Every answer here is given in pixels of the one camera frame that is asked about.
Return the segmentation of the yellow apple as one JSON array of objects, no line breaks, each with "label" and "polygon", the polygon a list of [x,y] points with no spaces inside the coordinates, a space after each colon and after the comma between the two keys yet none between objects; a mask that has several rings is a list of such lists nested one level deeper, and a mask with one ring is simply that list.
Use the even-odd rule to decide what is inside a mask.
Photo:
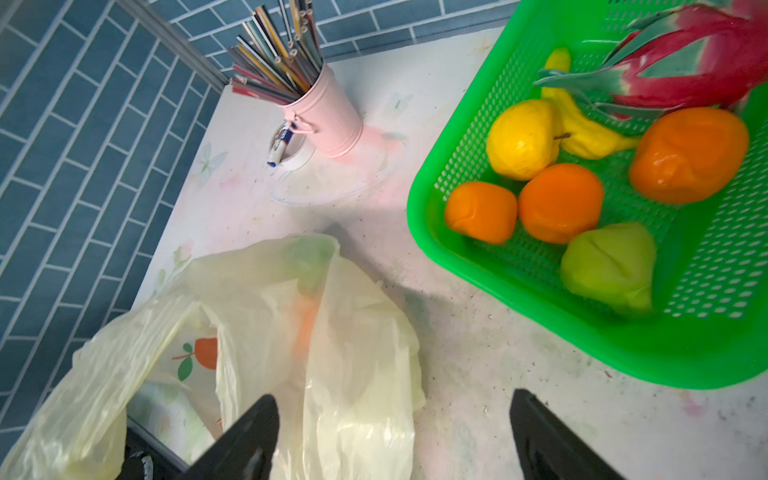
[{"label": "yellow apple", "polygon": [[526,100],[496,118],[486,152],[497,174],[529,181],[555,163],[561,142],[569,136],[551,101]]}]

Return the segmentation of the red dragon fruit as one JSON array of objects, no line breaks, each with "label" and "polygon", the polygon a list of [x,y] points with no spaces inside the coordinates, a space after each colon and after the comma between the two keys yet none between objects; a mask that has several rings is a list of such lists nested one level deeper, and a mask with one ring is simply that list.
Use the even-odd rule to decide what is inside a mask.
[{"label": "red dragon fruit", "polygon": [[546,67],[537,85],[574,96],[610,96],[592,108],[617,120],[657,119],[687,108],[736,111],[767,81],[767,4],[702,1],[628,25],[625,37],[589,72]]}]

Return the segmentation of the yellow printed plastic bag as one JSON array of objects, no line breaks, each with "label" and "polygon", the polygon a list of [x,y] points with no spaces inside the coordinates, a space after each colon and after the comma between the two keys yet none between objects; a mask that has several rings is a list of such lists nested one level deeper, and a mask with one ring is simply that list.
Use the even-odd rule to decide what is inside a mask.
[{"label": "yellow printed plastic bag", "polygon": [[290,238],[195,259],[103,327],[75,353],[2,477],[116,478],[128,404],[150,381],[180,388],[217,439],[272,395],[275,479],[409,478],[425,402],[416,333],[333,237],[323,287],[300,293],[283,260]]}]

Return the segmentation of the orange fruit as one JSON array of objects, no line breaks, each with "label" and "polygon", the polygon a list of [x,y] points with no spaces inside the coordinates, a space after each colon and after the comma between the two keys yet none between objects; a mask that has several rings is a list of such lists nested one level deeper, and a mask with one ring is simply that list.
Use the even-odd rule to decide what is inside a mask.
[{"label": "orange fruit", "polygon": [[553,165],[522,189],[518,214],[526,232],[551,244],[568,244],[597,227],[604,199],[600,179],[574,164]]},{"label": "orange fruit", "polygon": [[517,221],[515,195],[487,182],[467,182],[450,194],[444,212],[448,228],[489,244],[508,241]]},{"label": "orange fruit", "polygon": [[629,181],[640,194],[658,202],[700,202],[733,180],[748,147],[746,124],[731,112],[679,110],[654,122],[643,135]]}]

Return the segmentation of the green pear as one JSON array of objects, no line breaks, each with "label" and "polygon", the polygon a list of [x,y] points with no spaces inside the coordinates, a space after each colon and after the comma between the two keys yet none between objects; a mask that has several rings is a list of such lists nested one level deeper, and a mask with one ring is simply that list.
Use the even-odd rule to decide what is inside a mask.
[{"label": "green pear", "polygon": [[560,265],[564,287],[611,307],[622,316],[650,313],[657,248],[639,223],[584,232],[568,244]]}]

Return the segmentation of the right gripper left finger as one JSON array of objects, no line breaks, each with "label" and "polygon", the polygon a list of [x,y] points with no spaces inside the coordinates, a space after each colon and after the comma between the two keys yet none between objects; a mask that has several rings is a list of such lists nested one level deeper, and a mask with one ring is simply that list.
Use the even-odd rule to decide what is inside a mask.
[{"label": "right gripper left finger", "polygon": [[177,479],[269,479],[279,428],[277,402],[266,394]]}]

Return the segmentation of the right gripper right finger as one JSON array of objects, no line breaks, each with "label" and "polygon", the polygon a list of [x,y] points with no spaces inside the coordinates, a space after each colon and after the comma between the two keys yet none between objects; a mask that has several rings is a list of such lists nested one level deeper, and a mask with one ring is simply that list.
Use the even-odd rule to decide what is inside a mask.
[{"label": "right gripper right finger", "polygon": [[514,391],[509,416],[524,479],[623,479],[530,391]]}]

